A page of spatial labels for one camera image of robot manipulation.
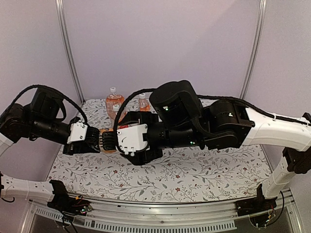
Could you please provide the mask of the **milk tea bottle dark label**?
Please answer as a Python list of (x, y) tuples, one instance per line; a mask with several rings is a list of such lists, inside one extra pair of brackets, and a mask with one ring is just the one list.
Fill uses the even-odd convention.
[(102, 134), (103, 132), (113, 132), (113, 129), (111, 129), (111, 128), (100, 129), (99, 146), (100, 146), (100, 148), (101, 148), (101, 152), (102, 152), (102, 153), (115, 153), (115, 152), (117, 151), (116, 148), (115, 148), (115, 149), (103, 149), (103, 148), (101, 147), (101, 134)]

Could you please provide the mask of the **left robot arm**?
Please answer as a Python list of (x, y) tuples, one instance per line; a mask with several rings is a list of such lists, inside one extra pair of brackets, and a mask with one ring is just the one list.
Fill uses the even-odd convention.
[[(99, 153), (100, 131), (73, 100), (60, 91), (41, 84), (23, 89), (0, 116), (0, 152), (21, 138), (43, 138), (63, 145), (67, 155)], [(35, 182), (0, 175), (0, 198), (12, 203), (16, 198), (41, 200), (49, 208), (70, 215), (86, 215), (90, 202), (78, 195), (69, 196), (59, 180)]]

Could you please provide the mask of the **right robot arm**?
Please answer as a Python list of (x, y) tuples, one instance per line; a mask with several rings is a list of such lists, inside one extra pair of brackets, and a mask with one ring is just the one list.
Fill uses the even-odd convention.
[(187, 80), (173, 81), (158, 88), (143, 89), (150, 94), (151, 112), (117, 114), (114, 127), (100, 133), (104, 151), (118, 150), (134, 165), (144, 165), (162, 156), (164, 148), (239, 148), (255, 144), (283, 147), (273, 173), (257, 189), (251, 207), (261, 212), (296, 174), (311, 168), (311, 116), (300, 118), (268, 113), (245, 100), (212, 96), (210, 106), (202, 105)]

